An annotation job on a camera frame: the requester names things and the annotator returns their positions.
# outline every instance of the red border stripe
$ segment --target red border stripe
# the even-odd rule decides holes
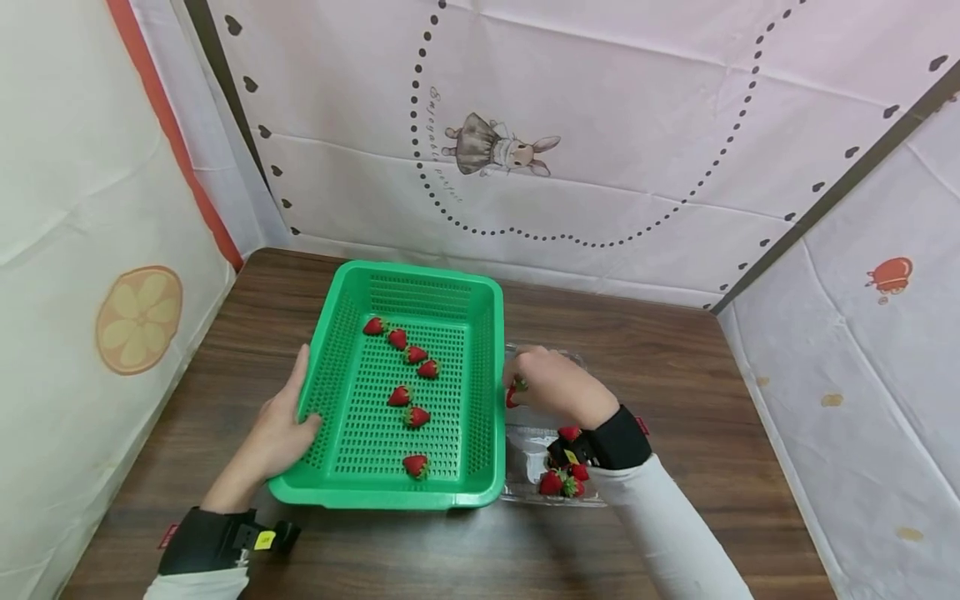
[[[116,23],[117,30],[120,31],[120,37],[123,38],[123,43],[127,46],[127,52],[133,60],[133,65],[140,74],[143,88],[147,92],[147,97],[150,98],[150,104],[154,107],[160,127],[163,128],[167,139],[170,140],[170,146],[173,148],[177,164],[180,166],[180,172],[183,173],[183,178],[190,186],[194,200],[197,201],[197,208],[200,209],[200,214],[203,215],[206,226],[213,234],[213,239],[216,241],[220,253],[233,265],[234,269],[239,271],[240,267],[243,266],[243,257],[240,256],[240,252],[233,244],[227,228],[224,227],[224,222],[220,220],[220,215],[217,214],[217,209],[214,208],[213,203],[193,172],[190,154],[186,151],[186,143],[180,133],[177,117],[174,116],[174,111],[170,107],[170,101],[163,89],[163,84],[160,82],[160,76],[156,72],[154,60],[147,48],[147,42],[140,32],[140,25],[136,22],[130,0],[107,0],[107,6],[113,15],[113,22]]]

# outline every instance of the hand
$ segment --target hand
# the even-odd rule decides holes
[[[543,346],[521,346],[503,369],[503,387],[514,377],[527,384],[517,388],[513,401],[566,419],[582,429],[596,429],[620,410],[620,402],[604,384],[562,356]]]
[[[290,379],[260,408],[247,439],[210,488],[200,508],[212,513],[243,513],[264,482],[292,466],[310,448],[323,420],[310,415],[297,423],[300,388],[310,347],[300,347]]]

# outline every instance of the table surface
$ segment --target table surface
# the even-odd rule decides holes
[[[138,598],[164,532],[199,503],[308,342],[343,261],[256,252],[62,598]],[[650,429],[755,598],[835,598],[719,324],[707,312],[504,283],[506,338],[579,353]],[[255,499],[303,533],[256,556],[245,598],[656,598],[609,509],[327,511]]]

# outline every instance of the orange fruit illustration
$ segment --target orange fruit illustration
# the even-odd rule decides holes
[[[97,315],[97,349],[111,371],[144,372],[159,362],[180,325],[183,288],[159,265],[122,274]]]

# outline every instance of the green plastic basket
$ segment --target green plastic basket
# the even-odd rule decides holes
[[[362,332],[372,316],[402,327],[409,344],[440,362],[417,375],[386,335]],[[505,461],[503,292],[487,277],[410,265],[353,261],[337,270],[313,335],[300,417],[324,425],[310,450],[270,481],[282,502],[335,509],[480,507],[503,489]],[[430,412],[417,430],[387,405],[409,385]],[[402,461],[425,454],[411,478]]]

